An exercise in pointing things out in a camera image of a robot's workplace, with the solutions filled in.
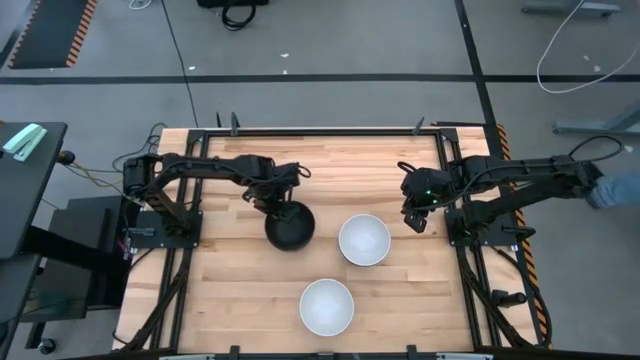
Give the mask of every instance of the concrete floor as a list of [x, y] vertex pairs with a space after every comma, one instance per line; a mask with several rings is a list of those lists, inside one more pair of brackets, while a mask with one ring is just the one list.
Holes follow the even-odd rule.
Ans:
[[[273, 0], [258, 9], [244, 31], [224, 30], [215, 12], [195, 1], [165, 0], [189, 75], [349, 73], [471, 74], [450, 0]], [[28, 0], [0, 2], [0, 43], [20, 21]], [[466, 0], [485, 74], [535, 74], [535, 64], [562, 18], [524, 15], [522, 1]], [[623, 12], [609, 20], [576, 19], [543, 67], [545, 74], [603, 74], [628, 56], [640, 33], [640, 2], [616, 1]], [[71, 69], [0, 70], [0, 77], [181, 75], [158, 0], [130, 11], [128, 0], [99, 1], [78, 64]], [[594, 67], [602, 70], [595, 72]], [[623, 71], [640, 74], [640, 57]], [[563, 88], [575, 84], [551, 84]], [[192, 84], [200, 125], [215, 126], [219, 111], [235, 111], [243, 126], [414, 125], [432, 121], [484, 121], [473, 83], [286, 82]], [[535, 83], [488, 85], [496, 120], [504, 124], [514, 158], [546, 157], [570, 150], [584, 136], [551, 133], [554, 120], [607, 118], [638, 99], [640, 83], [607, 83], [568, 95], [549, 95]], [[137, 149], [156, 122], [192, 127], [183, 84], [2, 85], [0, 119], [64, 121], [65, 149], [78, 162], [109, 168]], [[110, 147], [98, 147], [96, 138]], [[635, 147], [639, 141], [624, 139]], [[609, 149], [594, 145], [585, 157]], [[606, 173], [640, 168], [636, 151], [602, 163]], [[64, 168], [56, 168], [45, 198], [111, 194]], [[582, 201], [551, 200], [525, 209], [538, 230], [532, 239], [542, 293], [549, 306], [556, 349], [640, 354], [640, 250], [637, 207], [593, 211]], [[42, 205], [35, 224], [47, 227], [52, 210]], [[111, 348], [117, 311], [49, 324], [45, 336], [59, 350], [44, 358], [105, 353]], [[10, 359], [42, 359], [23, 349], [21, 327]]]

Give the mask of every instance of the blue jeans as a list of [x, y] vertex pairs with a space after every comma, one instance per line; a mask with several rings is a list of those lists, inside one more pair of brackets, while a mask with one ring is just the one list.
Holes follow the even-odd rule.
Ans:
[[587, 201], [596, 208], [640, 204], [640, 173], [603, 176]]

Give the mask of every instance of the wooden table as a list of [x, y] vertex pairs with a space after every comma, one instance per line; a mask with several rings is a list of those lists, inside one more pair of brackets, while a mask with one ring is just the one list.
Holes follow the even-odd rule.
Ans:
[[[462, 156], [489, 154], [482, 128], [457, 131]], [[165, 129], [158, 153], [184, 153], [187, 133]], [[180, 353], [227, 353], [231, 345], [239, 345], [243, 353], [404, 352], [407, 344], [416, 344], [418, 351], [473, 349], [442, 211], [429, 215], [423, 234], [413, 232], [400, 214], [404, 172], [396, 162], [439, 168], [433, 137], [224, 137], [209, 144], [211, 157], [241, 154], [269, 156], [277, 164], [297, 161], [312, 171], [293, 198], [313, 211], [315, 235], [301, 251], [279, 251], [265, 238], [264, 215], [240, 198], [244, 188], [205, 181], [202, 239], [191, 264]], [[175, 195], [176, 189], [174, 182], [166, 191]], [[496, 190], [477, 197], [497, 195]], [[391, 232], [391, 251], [377, 266], [351, 265], [338, 249], [340, 227], [359, 213], [381, 218]], [[155, 306], [164, 259], [165, 250], [157, 249], [132, 271], [119, 337], [131, 339]], [[492, 289], [524, 292], [511, 264], [491, 250], [484, 251], [484, 259]], [[316, 336], [300, 320], [300, 295], [320, 278], [341, 281], [354, 297], [353, 321], [335, 337]], [[477, 299], [476, 306], [483, 342], [489, 344], [485, 312]], [[528, 341], [536, 341], [528, 306], [503, 312]], [[168, 313], [161, 345], [168, 343]]]

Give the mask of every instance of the white bowl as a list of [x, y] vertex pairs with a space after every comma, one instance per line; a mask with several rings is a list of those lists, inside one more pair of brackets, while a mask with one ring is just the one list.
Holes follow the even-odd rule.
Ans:
[[338, 239], [342, 255], [360, 266], [379, 263], [389, 253], [391, 234], [382, 220], [373, 215], [351, 217], [342, 225]]
[[353, 298], [339, 281], [320, 279], [311, 283], [300, 298], [300, 317], [314, 334], [334, 336], [353, 319]]

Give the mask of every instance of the black floor mat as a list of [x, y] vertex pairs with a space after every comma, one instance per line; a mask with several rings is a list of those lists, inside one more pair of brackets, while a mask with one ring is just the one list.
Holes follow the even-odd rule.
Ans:
[[73, 66], [95, 10], [96, 0], [39, 0], [9, 60], [9, 68]]

